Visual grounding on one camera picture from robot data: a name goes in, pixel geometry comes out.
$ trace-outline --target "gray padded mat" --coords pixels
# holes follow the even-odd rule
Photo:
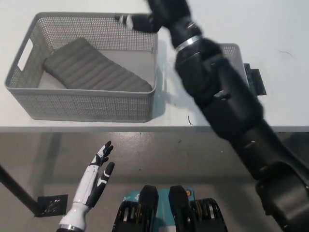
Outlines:
[[[151,85],[108,59],[90,43],[79,38],[56,52],[44,69],[68,89],[150,92]]]

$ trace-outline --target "black bracket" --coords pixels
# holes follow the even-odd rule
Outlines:
[[[1,166],[0,182],[20,200],[35,217],[59,216],[66,213],[68,195],[39,197],[36,202]]]

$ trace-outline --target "white table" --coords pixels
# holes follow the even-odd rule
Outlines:
[[[259,99],[275,131],[309,131],[307,89],[309,31],[306,0],[191,0],[205,36],[240,46],[243,61],[260,70],[267,96]],[[143,0],[0,0],[0,80],[3,83],[35,14],[66,12],[147,12]],[[167,67],[175,52],[165,30]],[[33,120],[0,85],[0,131],[210,131],[175,72],[165,72],[157,91],[154,119],[147,123],[93,123]]]

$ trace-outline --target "gray floor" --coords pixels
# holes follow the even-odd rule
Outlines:
[[[193,187],[197,198],[215,198],[229,232],[280,231],[264,215],[254,182],[236,154],[212,133],[0,134],[0,163],[31,196],[68,194],[70,207],[86,166],[108,140],[115,146],[110,159],[116,167],[87,215],[88,232],[110,232],[123,196],[145,184],[182,184]],[[304,149],[306,141],[294,140],[296,149]],[[3,186],[0,196],[0,231],[56,231],[61,217],[33,217]]]

